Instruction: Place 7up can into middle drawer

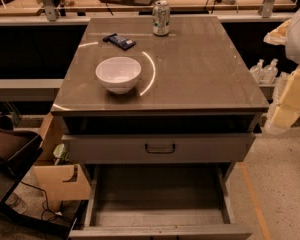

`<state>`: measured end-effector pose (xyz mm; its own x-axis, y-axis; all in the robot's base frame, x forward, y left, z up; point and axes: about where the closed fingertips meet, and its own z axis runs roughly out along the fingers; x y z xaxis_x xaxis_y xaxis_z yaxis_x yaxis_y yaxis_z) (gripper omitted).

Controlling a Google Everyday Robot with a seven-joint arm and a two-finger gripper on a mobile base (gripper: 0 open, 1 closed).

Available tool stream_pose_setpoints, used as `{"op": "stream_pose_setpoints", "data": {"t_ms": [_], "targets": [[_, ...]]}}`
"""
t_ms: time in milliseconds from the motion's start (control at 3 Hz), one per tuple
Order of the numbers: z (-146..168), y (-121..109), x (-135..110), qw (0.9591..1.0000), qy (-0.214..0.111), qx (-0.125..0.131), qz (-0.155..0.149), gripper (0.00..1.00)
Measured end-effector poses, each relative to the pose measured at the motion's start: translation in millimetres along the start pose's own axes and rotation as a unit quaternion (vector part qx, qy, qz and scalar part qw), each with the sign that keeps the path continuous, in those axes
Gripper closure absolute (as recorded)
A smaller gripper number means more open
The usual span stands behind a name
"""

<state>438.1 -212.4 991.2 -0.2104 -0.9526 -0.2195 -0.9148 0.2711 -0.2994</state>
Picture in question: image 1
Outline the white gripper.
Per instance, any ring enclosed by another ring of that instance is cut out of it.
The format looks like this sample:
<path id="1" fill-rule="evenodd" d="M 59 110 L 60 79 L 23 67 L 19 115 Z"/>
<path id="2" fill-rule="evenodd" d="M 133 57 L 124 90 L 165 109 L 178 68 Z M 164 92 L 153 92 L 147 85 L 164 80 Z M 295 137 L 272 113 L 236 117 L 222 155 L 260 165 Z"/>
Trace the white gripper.
<path id="1" fill-rule="evenodd" d="M 268 32 L 263 41 L 271 45 L 285 45 L 290 23 L 290 19 L 286 20 Z M 280 74 L 272 98 L 264 128 L 270 134 L 282 134 L 300 117 L 300 65 L 291 74 Z"/>

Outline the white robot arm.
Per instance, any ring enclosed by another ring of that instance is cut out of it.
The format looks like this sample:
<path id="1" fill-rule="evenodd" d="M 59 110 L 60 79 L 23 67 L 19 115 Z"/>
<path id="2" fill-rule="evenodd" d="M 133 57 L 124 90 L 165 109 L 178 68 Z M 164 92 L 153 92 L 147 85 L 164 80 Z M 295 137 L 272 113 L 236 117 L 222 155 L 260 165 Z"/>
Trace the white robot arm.
<path id="1" fill-rule="evenodd" d="M 282 134 L 300 117 L 300 8 L 291 19 L 268 33 L 264 41 L 284 45 L 286 57 L 297 64 L 292 73 L 282 73 L 276 80 L 264 125 L 268 133 Z"/>

